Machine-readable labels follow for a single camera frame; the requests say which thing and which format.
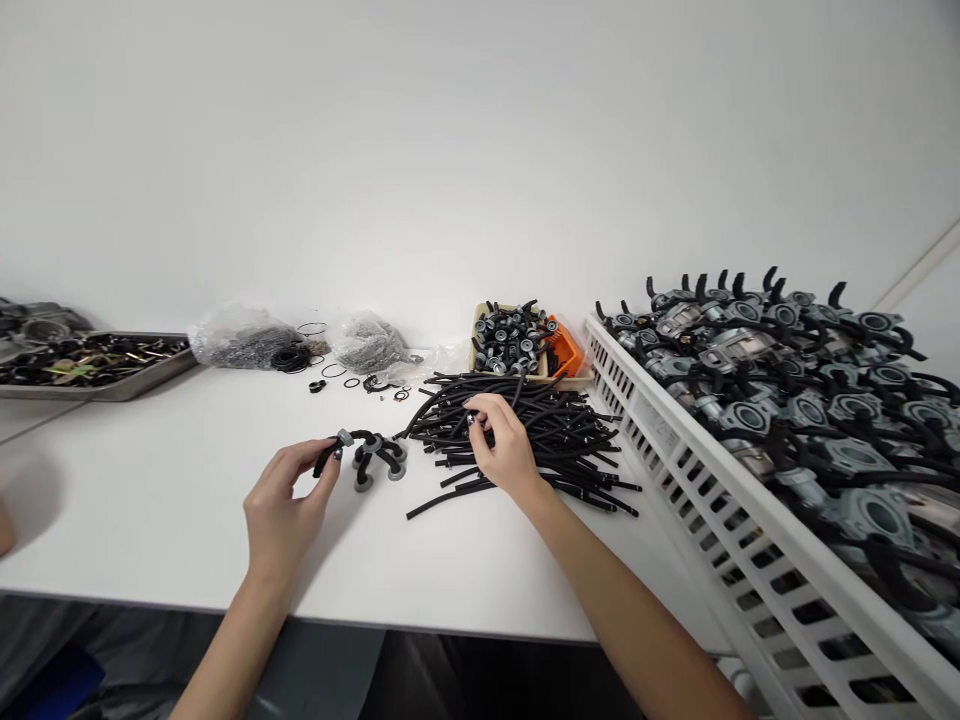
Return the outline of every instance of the hand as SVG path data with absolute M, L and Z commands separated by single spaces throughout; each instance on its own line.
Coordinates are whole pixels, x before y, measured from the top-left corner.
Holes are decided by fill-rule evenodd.
M 528 491 L 544 485 L 533 459 L 533 448 L 520 418 L 501 395 L 474 395 L 464 407 L 476 410 L 476 421 L 470 426 L 470 444 L 480 471 L 515 501 Z M 487 445 L 483 431 L 493 428 L 495 447 Z
M 243 501 L 250 538 L 248 576 L 292 587 L 300 563 L 320 532 L 327 501 L 340 477 L 340 460 L 330 456 L 316 486 L 293 499 L 297 478 L 317 462 L 333 440 L 307 440 L 281 448 Z

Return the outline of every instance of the clear plastic bag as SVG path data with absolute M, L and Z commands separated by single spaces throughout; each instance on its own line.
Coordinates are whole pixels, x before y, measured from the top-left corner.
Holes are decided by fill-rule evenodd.
M 410 351 L 411 361 L 393 363 L 377 373 L 377 380 L 390 385 L 412 385 L 433 375 L 456 375 L 467 371 L 470 361 L 470 342 L 456 345 L 437 345 L 429 352 Z
M 197 362 L 241 370 L 272 370 L 278 350 L 301 340 L 291 326 L 263 308 L 224 305 L 187 328 Z
M 337 362 L 358 375 L 411 362 L 400 333 L 369 310 L 340 318 L 327 328 L 326 339 Z

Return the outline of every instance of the rubber hose pile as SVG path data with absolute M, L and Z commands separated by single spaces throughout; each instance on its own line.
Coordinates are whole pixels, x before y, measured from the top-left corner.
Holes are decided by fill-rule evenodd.
M 310 348 L 302 343 L 293 343 L 275 352 L 270 359 L 270 365 L 274 370 L 288 375 L 303 372 L 310 367 Z
M 556 386 L 562 378 L 542 385 L 528 382 L 522 376 L 435 375 L 426 384 L 436 385 L 437 391 L 420 390 L 430 399 L 416 412 L 407 428 L 394 435 L 394 440 L 420 440 L 424 443 L 424 452 L 445 456 L 436 462 L 438 467 L 463 469 L 440 483 L 443 488 L 459 483 L 452 492 L 411 510 L 407 513 L 408 520 L 451 498 L 494 487 L 477 466 L 468 435 L 468 422 L 472 422 L 473 413 L 463 408 L 463 403 L 477 393 L 499 394 L 510 404 L 527 430 L 541 477 L 554 489 L 607 512 L 624 510 L 634 517 L 639 515 L 611 491 L 626 488 L 639 492 L 640 486 L 620 482 L 617 474 L 601 470 L 601 463 L 615 470 L 618 464 L 607 454 L 620 451 L 612 442 L 618 430 L 609 430 L 602 422 L 622 418 L 600 415 L 584 402 L 586 396 L 558 390 Z M 492 447 L 493 431 L 488 430 L 485 436 Z

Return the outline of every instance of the person's right hand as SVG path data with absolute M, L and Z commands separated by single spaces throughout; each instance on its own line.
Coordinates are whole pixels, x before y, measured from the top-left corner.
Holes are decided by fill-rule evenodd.
M 470 426 L 470 444 L 480 471 L 514 500 L 527 491 L 539 489 L 543 478 L 537 471 L 533 448 L 520 418 L 501 395 L 481 393 L 463 405 L 477 412 Z M 487 445 L 484 425 L 493 429 L 495 447 Z

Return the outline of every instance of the carburetor with hose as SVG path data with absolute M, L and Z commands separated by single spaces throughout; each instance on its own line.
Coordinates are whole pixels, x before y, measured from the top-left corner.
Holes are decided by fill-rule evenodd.
M 941 652 L 960 664 L 960 388 L 918 372 L 903 318 L 700 275 L 607 332 Z

